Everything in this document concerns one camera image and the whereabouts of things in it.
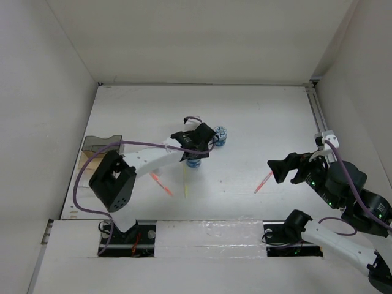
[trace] white floor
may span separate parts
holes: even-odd
[[[103,86],[86,135],[160,142],[183,130],[187,115],[199,115],[211,127],[225,126],[227,143],[203,159],[199,169],[187,169],[186,198],[181,164],[164,168],[161,177],[173,197],[149,176],[137,181],[130,205],[137,219],[159,221],[156,257],[97,257],[100,216],[73,207],[74,173],[35,294],[378,293],[329,252],[324,258],[267,258],[260,242],[262,220],[284,220],[293,209],[314,218],[339,215],[307,185],[290,184],[293,173],[283,184],[271,178],[254,194],[269,172],[267,160],[315,149],[316,127],[303,87]],[[137,149],[126,146],[127,152]],[[80,204],[104,210],[88,187],[89,176],[78,188]],[[349,230],[341,223],[326,225]],[[369,245],[360,234],[353,238]]]
[[[182,251],[182,257],[100,258],[98,222],[54,223],[34,294],[378,293],[359,271],[328,252],[324,258],[267,258],[259,244],[258,258],[186,258],[190,251]]]
[[[149,176],[138,179],[129,203],[137,219],[283,220],[293,209],[320,217],[338,215],[306,184],[290,184],[294,171],[286,183],[271,178],[254,194],[270,172],[267,160],[315,150],[314,117],[300,86],[101,86],[85,135],[120,134],[124,140],[159,143],[183,130],[188,115],[199,115],[211,127],[225,126],[227,143],[203,159],[200,168],[187,168],[187,197],[182,164],[163,168],[161,176],[174,197]],[[88,187],[90,176],[83,177],[78,201],[85,208],[104,210]],[[75,209],[75,177],[61,218],[100,219]]]

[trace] purple cable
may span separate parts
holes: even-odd
[[[78,200],[77,200],[77,190],[78,190],[78,186],[79,186],[79,182],[80,182],[80,178],[83,174],[83,172],[86,170],[87,166],[89,165],[89,163],[96,158],[101,152],[107,150],[108,148],[112,147],[112,146],[116,146],[116,145],[120,145],[120,144],[128,144],[128,145],[141,145],[141,146],[149,146],[149,147],[157,147],[157,148],[163,148],[163,149],[172,149],[172,150],[177,150],[177,151],[184,151],[187,153],[193,153],[193,154],[198,154],[198,155],[203,155],[203,154],[207,154],[210,153],[215,145],[213,144],[212,147],[207,150],[207,151],[195,151],[195,150],[189,150],[189,149],[184,149],[184,148],[180,148],[180,147],[175,147],[175,146],[170,146],[170,145],[164,145],[164,144],[154,144],[154,143],[146,143],[146,142],[137,142],[137,141],[119,141],[119,142],[113,142],[110,143],[104,147],[102,147],[100,150],[98,150],[97,152],[95,152],[86,162],[85,164],[83,164],[83,166],[81,167],[79,174],[76,177],[75,180],[75,184],[73,185],[73,192],[72,192],[72,200],[74,205],[76,206],[77,209],[79,209],[80,211],[84,211],[85,213],[95,213],[95,214],[101,214],[103,216],[107,216],[110,220],[111,220],[111,225],[110,225],[110,232],[109,232],[109,237],[108,240],[104,246],[104,248],[102,248],[101,251],[98,252],[98,255],[102,254],[106,248],[108,247],[111,237],[113,236],[113,230],[114,230],[114,223],[113,220],[111,218],[111,215],[109,213],[106,213],[105,211],[98,211],[98,210],[92,210],[92,209],[87,209],[87,208],[83,208],[79,205]]]
[[[320,219],[318,223],[321,224],[323,221],[327,221],[328,219],[334,219],[334,220],[336,220],[336,221],[341,221],[341,222],[346,223],[346,224],[349,225],[350,227],[352,227],[352,226],[351,226],[348,222],[346,222],[345,220],[340,219],[340,218],[338,218],[338,217],[332,217],[332,216],[324,217],[323,219]],[[352,228],[354,229],[354,232],[353,232],[353,233],[345,234],[345,233],[336,233],[336,232],[335,232],[335,234],[338,234],[338,235],[340,235],[340,236],[354,236],[354,235],[356,235],[356,233],[358,233],[358,231],[356,230],[356,228],[354,228],[354,227],[352,227]]]
[[[337,151],[336,147],[335,147],[330,141],[328,141],[328,140],[325,140],[325,143],[326,143],[327,145],[329,145],[329,146],[331,147],[333,153],[335,153],[336,159],[337,159],[337,161],[339,162],[339,164],[340,164],[340,166],[341,166],[341,168],[342,168],[342,170],[343,170],[344,176],[345,176],[347,182],[349,182],[349,186],[350,186],[350,188],[351,188],[351,191],[353,192],[354,197],[355,197],[356,201],[358,202],[358,204],[360,205],[360,207],[362,208],[362,210],[363,210],[367,215],[369,215],[369,217],[370,217],[372,220],[374,220],[376,223],[382,225],[382,226],[383,226],[384,228],[386,228],[388,231],[392,232],[392,228],[391,228],[389,225],[387,225],[386,223],[384,223],[382,220],[380,220],[379,218],[377,218],[374,214],[372,214],[371,211],[370,211],[370,210],[366,207],[366,205],[363,203],[363,201],[362,201],[360,195],[358,194],[358,191],[357,191],[356,188],[355,188],[355,185],[354,185],[354,183],[353,183],[353,180],[352,180],[351,177],[350,177],[349,172],[347,171],[346,167],[344,166],[342,157],[340,156],[340,154],[339,154],[339,152]]]
[[[188,119],[194,119],[195,121],[200,121],[201,123],[203,122],[200,118],[198,118],[196,116],[186,116],[184,118],[184,123],[186,123]]]

